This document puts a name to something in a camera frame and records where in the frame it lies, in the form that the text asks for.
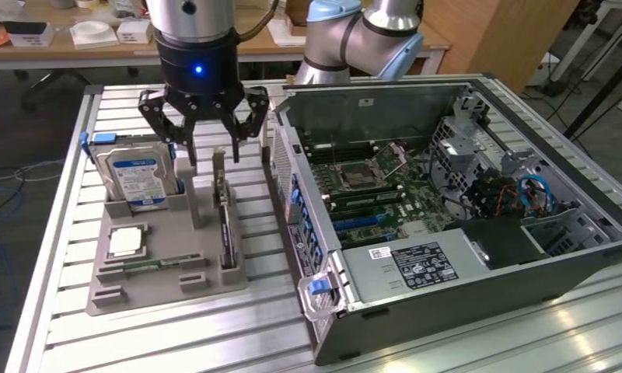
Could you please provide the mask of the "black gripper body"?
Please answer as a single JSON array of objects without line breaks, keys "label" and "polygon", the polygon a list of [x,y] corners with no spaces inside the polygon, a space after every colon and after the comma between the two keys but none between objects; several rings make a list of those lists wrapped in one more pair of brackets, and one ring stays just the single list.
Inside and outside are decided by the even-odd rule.
[{"label": "black gripper body", "polygon": [[186,42],[154,31],[166,85],[166,103],[186,117],[228,115],[241,102],[238,34],[230,30],[216,40]]}]

